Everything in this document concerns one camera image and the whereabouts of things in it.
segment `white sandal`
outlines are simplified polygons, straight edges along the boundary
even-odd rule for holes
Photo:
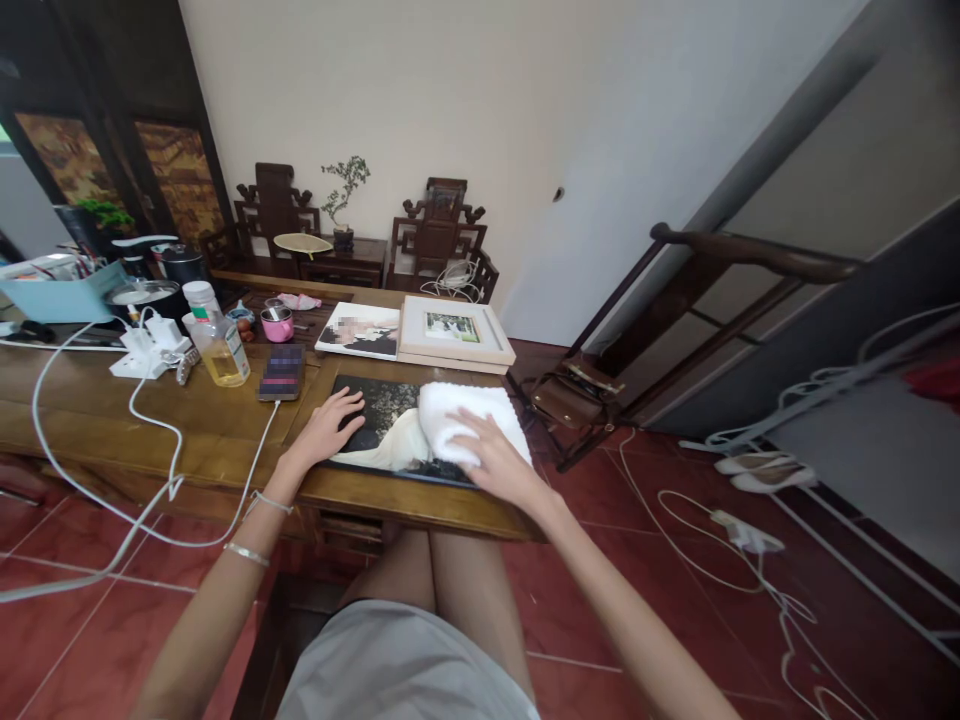
[[[794,463],[792,466],[772,467],[741,473],[730,478],[730,484],[744,492],[772,495],[787,487],[816,485],[817,474],[809,465]]]
[[[767,468],[796,465],[797,459],[790,453],[772,450],[764,453],[746,453],[732,458],[724,458],[714,463],[714,467],[724,475],[739,475]]]

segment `pink container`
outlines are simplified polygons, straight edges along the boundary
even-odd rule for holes
[[[270,342],[286,342],[293,337],[293,311],[286,307],[272,307],[260,312],[263,332]]]

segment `hand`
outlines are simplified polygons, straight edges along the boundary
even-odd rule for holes
[[[326,460],[347,444],[347,440],[363,425],[361,415],[351,420],[343,430],[337,430],[347,415],[363,409],[362,392],[347,395],[350,388],[345,387],[313,411],[306,427],[286,452],[291,464],[306,472],[318,462]]]
[[[465,408],[447,417],[463,423],[477,434],[477,437],[457,435],[450,441],[480,458],[480,467],[461,465],[460,469],[477,487],[532,515],[534,508],[550,495],[550,488],[520,457],[493,417],[487,415],[483,419]]]

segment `bonsai tree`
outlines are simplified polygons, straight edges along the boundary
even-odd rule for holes
[[[365,184],[370,177],[370,170],[367,168],[367,161],[359,155],[354,155],[345,163],[336,165],[326,165],[320,168],[325,173],[331,173],[343,180],[343,192],[334,190],[327,196],[327,201],[320,206],[336,226],[339,232],[348,232],[350,226],[346,223],[340,224],[337,221],[337,213],[347,207],[350,202],[350,196],[357,186]]]
[[[133,218],[112,202],[101,202],[92,199],[81,200],[77,203],[77,207],[82,207],[87,212],[93,213],[97,218],[97,227],[101,230],[123,235],[133,227]]]

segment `plastic bottle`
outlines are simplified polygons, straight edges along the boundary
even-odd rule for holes
[[[190,339],[197,346],[210,377],[220,387],[238,387],[250,377],[250,363],[232,320],[224,317],[213,286],[196,280],[183,286],[183,296],[197,322],[190,326]]]

